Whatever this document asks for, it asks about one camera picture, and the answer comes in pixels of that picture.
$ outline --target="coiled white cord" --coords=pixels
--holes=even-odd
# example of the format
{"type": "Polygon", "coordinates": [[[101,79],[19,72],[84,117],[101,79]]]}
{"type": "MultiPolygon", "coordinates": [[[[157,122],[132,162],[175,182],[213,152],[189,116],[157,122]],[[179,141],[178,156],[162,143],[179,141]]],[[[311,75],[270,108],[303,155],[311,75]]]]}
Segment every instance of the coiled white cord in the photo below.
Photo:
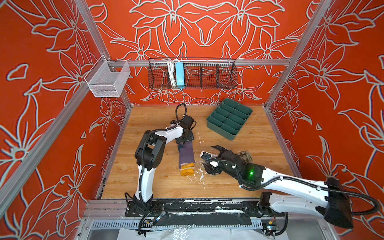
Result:
{"type": "Polygon", "coordinates": [[[176,86],[176,79],[174,78],[173,76],[173,73],[174,73],[174,69],[175,69],[175,62],[180,62],[178,59],[174,59],[174,60],[167,60],[167,65],[168,65],[168,73],[169,73],[169,79],[170,79],[170,83],[172,86],[176,86]]]}

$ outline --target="wire mesh basket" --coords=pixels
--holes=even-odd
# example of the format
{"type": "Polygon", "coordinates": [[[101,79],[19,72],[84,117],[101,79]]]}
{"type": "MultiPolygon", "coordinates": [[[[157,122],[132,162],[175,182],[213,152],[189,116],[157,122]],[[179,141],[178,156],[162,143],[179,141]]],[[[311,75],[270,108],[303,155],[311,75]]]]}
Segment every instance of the wire mesh basket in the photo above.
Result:
{"type": "Polygon", "coordinates": [[[149,59],[148,82],[152,89],[232,89],[237,86],[235,59],[177,58],[184,64],[184,85],[172,85],[168,61],[176,58],[149,59]]]}
{"type": "Polygon", "coordinates": [[[131,69],[126,61],[121,71],[118,72],[110,67],[108,62],[110,61],[101,56],[84,79],[95,97],[118,98],[129,78],[131,69]]]}

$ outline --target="black wire basket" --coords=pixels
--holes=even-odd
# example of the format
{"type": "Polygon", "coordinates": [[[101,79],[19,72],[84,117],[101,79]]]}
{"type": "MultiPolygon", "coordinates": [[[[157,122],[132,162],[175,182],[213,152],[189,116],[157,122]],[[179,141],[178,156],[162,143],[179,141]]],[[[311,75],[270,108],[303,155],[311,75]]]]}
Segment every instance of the black wire basket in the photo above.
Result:
{"type": "Polygon", "coordinates": [[[233,89],[237,86],[235,59],[227,58],[177,58],[184,63],[184,84],[173,86],[170,82],[169,60],[176,58],[149,59],[148,82],[151,89],[233,89]]]}

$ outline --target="folded sock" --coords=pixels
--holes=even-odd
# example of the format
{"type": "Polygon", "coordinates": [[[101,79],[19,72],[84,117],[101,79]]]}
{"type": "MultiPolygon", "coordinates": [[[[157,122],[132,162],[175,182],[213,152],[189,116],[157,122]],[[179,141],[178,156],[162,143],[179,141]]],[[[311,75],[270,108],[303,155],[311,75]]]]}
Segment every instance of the folded sock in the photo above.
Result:
{"type": "Polygon", "coordinates": [[[179,169],[181,176],[193,175],[195,168],[195,158],[193,154],[192,141],[180,143],[179,149],[179,169]]]}

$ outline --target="light blue power strip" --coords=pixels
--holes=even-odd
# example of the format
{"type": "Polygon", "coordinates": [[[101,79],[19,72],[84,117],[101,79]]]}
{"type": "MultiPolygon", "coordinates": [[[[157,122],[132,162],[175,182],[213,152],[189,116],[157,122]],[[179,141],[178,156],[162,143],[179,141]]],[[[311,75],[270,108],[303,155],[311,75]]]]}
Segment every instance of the light blue power strip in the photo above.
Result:
{"type": "Polygon", "coordinates": [[[176,68],[176,85],[182,86],[179,88],[184,88],[185,82],[184,82],[184,63],[177,62],[175,63],[176,68]]]}

